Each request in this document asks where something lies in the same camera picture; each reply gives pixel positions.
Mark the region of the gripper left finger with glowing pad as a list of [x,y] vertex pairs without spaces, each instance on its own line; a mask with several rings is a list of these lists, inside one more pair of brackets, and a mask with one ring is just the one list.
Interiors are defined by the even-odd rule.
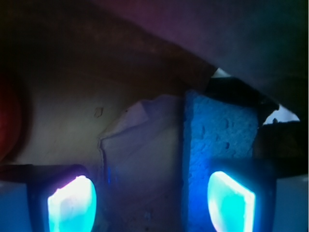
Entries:
[[90,232],[97,194],[88,170],[73,165],[2,165],[2,232]]

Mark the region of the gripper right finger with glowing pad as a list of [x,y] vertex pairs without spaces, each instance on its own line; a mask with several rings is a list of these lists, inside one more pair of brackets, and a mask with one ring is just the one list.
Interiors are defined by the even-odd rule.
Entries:
[[213,159],[208,211],[217,232],[306,232],[307,158]]

